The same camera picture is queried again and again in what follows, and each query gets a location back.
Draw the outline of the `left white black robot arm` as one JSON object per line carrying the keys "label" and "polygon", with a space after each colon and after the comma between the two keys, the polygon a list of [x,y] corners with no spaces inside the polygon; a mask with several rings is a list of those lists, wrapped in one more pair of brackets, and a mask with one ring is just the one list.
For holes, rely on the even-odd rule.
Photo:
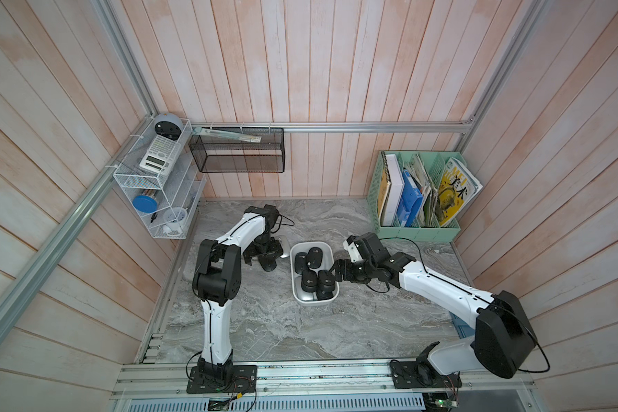
{"label": "left white black robot arm", "polygon": [[230,376],[233,365],[230,312],[242,284],[242,265],[257,260],[265,272],[276,269],[276,261],[287,250],[273,236],[281,226],[280,219],[273,205],[251,206],[223,236],[201,242],[192,291],[201,301],[204,314],[204,348],[197,361],[202,374],[221,380]]}

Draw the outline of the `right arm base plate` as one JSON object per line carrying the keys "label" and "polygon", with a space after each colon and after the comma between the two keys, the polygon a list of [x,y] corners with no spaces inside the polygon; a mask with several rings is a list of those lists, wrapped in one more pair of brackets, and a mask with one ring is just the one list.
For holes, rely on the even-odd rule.
{"label": "right arm base plate", "polygon": [[459,389],[459,374],[441,375],[427,362],[389,362],[395,389]]}

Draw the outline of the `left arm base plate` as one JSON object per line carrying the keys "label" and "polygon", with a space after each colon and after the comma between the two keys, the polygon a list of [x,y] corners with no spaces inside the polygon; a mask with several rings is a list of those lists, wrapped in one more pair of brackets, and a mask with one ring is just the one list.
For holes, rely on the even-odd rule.
{"label": "left arm base plate", "polygon": [[257,366],[215,367],[205,364],[190,371],[188,394],[249,393],[256,391]]}

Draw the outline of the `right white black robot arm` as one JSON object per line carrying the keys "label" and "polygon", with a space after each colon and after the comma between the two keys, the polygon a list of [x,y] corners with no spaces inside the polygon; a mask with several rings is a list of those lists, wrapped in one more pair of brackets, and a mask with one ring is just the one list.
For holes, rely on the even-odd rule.
{"label": "right white black robot arm", "polygon": [[336,260],[328,270],[336,281],[368,285],[379,280],[431,300],[474,330],[458,341],[430,344],[414,362],[393,360],[390,369],[396,388],[457,387],[461,372],[482,369],[511,379],[537,348],[536,333],[512,293],[473,288],[432,271],[418,257],[391,254],[375,233],[351,235],[344,248],[348,257]]}

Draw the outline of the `black mouse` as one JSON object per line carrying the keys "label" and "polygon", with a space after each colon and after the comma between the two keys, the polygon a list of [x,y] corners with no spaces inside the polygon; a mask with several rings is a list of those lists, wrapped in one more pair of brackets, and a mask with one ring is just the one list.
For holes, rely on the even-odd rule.
{"label": "black mouse", "polygon": [[318,288],[318,275],[311,269],[304,269],[301,273],[301,288],[306,293],[314,293]]}
{"label": "black mouse", "polygon": [[318,300],[333,298],[336,289],[336,277],[329,271],[319,271],[316,296]]}
{"label": "black mouse", "polygon": [[294,258],[294,272],[301,275],[303,271],[308,269],[307,253],[298,252]]}
{"label": "black mouse", "polygon": [[320,247],[312,247],[307,252],[307,267],[319,269],[323,264],[324,253]]}

